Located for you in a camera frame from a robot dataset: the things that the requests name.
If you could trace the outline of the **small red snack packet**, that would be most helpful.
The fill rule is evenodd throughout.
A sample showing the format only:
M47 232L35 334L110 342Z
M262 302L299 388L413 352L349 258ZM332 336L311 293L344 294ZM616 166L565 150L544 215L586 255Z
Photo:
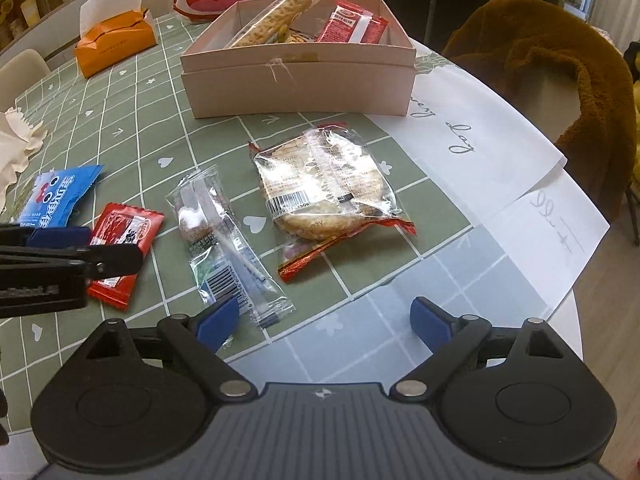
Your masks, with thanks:
M91 244L105 246L136 245L141 262L149 253L164 215L160 212L126 204L108 203L92 232ZM110 306L125 311L134 291L138 272L99 278L91 283L88 294Z

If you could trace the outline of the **blue seaweed snack packet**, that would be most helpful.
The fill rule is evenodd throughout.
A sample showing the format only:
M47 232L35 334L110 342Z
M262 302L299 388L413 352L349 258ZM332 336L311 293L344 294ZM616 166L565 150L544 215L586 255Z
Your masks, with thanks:
M93 186L102 169L102 165L92 165L40 174L17 223L38 229L64 228L75 205Z

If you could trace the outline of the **clear small candy packet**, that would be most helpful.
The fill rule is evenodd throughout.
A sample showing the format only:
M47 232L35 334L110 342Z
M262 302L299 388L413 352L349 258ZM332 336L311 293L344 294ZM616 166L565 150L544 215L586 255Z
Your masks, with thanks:
M261 328L295 310L248 244L224 196L216 166L193 171L166 196L190 254L190 267L209 306L231 294Z

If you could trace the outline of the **round rice cracker packet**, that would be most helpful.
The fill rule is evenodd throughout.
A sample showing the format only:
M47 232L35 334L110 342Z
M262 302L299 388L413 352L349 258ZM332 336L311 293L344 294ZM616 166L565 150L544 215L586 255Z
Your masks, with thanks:
M248 146L282 238L278 274L292 281L322 252L370 226L416 226L361 136L343 124L304 130L269 148Z

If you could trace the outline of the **long cracker stick packet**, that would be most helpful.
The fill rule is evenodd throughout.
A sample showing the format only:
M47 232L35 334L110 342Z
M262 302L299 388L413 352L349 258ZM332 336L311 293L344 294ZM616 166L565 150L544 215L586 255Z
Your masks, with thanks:
M296 18L319 1L276 0L237 32L226 47L253 47L278 42L286 35Z

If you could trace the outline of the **round bread bun packet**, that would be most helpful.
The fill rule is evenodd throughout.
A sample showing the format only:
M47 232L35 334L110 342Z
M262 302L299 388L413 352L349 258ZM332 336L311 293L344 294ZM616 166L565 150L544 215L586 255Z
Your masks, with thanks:
M276 44L312 44L315 41L315 36L294 29L288 29L284 34L278 35L276 40L274 40Z

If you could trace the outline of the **red spicy strip packet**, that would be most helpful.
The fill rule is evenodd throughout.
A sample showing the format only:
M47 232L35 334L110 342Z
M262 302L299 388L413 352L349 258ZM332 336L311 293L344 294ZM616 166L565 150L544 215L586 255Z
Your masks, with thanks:
M388 21L382 16L347 0L337 0L336 7L317 37L317 42L334 44L378 44Z

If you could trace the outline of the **cream illustrated tote bag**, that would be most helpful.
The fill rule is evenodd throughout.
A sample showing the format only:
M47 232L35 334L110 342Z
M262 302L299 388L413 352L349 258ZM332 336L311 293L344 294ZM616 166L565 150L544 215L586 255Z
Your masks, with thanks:
M48 129L43 122L32 125L19 108L0 113L0 206L6 204L9 187L27 168L29 159L40 151Z

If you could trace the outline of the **green grid tablecloth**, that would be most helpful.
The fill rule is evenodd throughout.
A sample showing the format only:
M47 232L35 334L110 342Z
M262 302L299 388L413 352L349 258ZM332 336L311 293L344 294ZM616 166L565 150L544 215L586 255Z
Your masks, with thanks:
M94 226L108 204L160 212L163 223L123 309L90 299L80 310L10 318L1 325L6 426L30 425L36 396L102 321L131 327L198 314L238 297L238 328L220 349L253 382L389 384L428 355L410 332L413 298L498 326L545 315L544 302L506 252L472 226L445 192L373 120L360 114L270 114L198 119L180 79L180 56L200 33L173 18L160 43L93 79L66 65L18 99L47 141L9 192L12 217L49 170L100 166L76 206ZM384 177L382 203L416 232L370 226L281 281L292 240L272 221L253 148L299 140L335 124Z

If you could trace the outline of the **white paper sheet lower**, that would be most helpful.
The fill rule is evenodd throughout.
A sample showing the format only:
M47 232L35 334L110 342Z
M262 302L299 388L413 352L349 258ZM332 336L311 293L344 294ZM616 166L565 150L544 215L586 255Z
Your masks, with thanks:
M560 167L484 226L551 310L573 288L610 227Z

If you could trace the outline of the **white paper sheet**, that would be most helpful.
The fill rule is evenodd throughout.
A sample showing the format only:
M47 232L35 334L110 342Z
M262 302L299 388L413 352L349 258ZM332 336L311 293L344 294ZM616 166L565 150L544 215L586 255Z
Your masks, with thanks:
M566 164L560 150L516 108L452 64L416 76L405 116L370 119L474 226Z
M610 227L560 167L484 226L551 310L573 288Z

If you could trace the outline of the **white paper sheet upper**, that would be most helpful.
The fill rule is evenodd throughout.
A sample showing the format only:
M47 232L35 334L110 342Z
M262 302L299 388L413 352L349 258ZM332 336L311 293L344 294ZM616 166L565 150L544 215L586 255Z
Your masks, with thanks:
M370 119L474 226L566 164L560 150L516 108L452 64L416 76L405 116Z

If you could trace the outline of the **orange tissue box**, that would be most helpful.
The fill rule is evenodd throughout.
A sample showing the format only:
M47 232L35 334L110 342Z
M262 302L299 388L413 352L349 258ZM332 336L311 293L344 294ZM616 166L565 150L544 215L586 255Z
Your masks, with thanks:
M156 44L148 11L130 10L94 25L80 38L74 53L82 76L90 78Z

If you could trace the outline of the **white tissue paper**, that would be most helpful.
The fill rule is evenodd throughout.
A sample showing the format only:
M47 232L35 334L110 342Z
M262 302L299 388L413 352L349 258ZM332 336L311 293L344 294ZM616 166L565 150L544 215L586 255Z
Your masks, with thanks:
M139 11L142 0L88 0L79 11L79 36L87 35L87 32L109 18L128 11Z

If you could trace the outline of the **pink cardboard box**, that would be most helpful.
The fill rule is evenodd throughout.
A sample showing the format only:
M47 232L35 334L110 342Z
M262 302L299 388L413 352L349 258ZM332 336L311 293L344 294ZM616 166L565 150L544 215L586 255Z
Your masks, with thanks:
M235 3L180 56L197 118L347 112L402 116L416 76L416 48L383 0L352 0L388 25L376 44L262 44L228 48L267 0Z

